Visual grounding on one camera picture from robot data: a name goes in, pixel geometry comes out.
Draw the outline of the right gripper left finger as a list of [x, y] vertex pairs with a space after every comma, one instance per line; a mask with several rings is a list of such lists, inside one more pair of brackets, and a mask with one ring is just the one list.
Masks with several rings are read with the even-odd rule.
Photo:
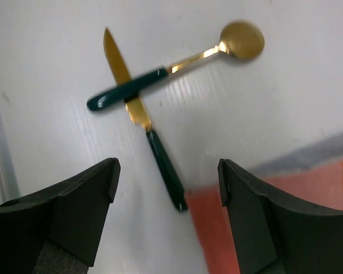
[[107, 158], [72, 178], [0, 205], [0, 273], [87, 273], [121, 166]]

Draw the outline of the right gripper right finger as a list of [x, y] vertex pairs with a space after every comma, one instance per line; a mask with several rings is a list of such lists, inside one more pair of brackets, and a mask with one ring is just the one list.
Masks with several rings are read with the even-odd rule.
[[241, 273], [343, 273], [343, 211], [295, 197], [229, 159], [218, 164]]

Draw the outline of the gold knife green handle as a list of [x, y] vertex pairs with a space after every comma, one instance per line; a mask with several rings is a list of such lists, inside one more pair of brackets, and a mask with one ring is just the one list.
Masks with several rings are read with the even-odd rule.
[[[103, 35], [103, 49], [117, 86], [131, 80], [126, 63], [108, 28], [105, 28]], [[141, 97], [136, 95], [133, 99], [125, 100], [125, 106], [131, 121], [134, 124], [140, 125], [146, 132], [147, 140], [174, 207], [180, 212], [187, 211], [188, 206], [184, 198], [184, 188], [182, 183], [157, 132], [153, 128]]]

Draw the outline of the gold spoon green handle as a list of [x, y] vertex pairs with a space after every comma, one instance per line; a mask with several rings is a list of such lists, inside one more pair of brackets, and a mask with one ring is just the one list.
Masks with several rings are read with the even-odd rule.
[[214, 54], [225, 53], [242, 61], [253, 60], [262, 53], [265, 47], [265, 38], [255, 24], [242, 20], [233, 21], [222, 29], [220, 41], [214, 47], [173, 65], [159, 67], [136, 78], [131, 78], [118, 46], [108, 29], [105, 29], [104, 32], [103, 45], [106, 59], [117, 85], [100, 92], [87, 101], [88, 109], [93, 112], [101, 111], [119, 101], [132, 99], [140, 90]]

